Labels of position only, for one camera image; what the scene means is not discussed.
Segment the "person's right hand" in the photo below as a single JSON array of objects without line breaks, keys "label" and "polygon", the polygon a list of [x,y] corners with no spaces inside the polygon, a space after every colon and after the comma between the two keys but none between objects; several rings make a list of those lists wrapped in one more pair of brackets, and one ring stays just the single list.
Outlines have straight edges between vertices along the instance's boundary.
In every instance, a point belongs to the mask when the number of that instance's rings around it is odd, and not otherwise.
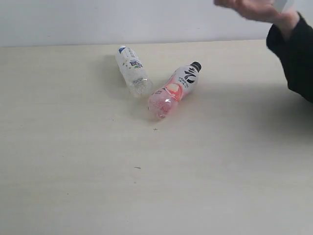
[{"label": "person's right hand", "polygon": [[300,20],[295,10],[278,12],[272,0],[214,0],[216,6],[234,10],[240,16],[258,22],[271,23],[282,30],[292,30]]}]

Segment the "black sleeved right forearm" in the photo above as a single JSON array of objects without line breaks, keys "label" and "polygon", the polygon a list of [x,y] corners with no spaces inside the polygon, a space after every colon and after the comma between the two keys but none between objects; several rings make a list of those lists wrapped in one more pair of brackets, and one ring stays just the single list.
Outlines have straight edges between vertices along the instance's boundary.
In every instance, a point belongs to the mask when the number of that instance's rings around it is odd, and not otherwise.
[{"label": "black sleeved right forearm", "polygon": [[288,89],[313,101],[313,28],[299,16],[299,22],[284,39],[277,26],[272,25],[266,45],[280,60]]}]

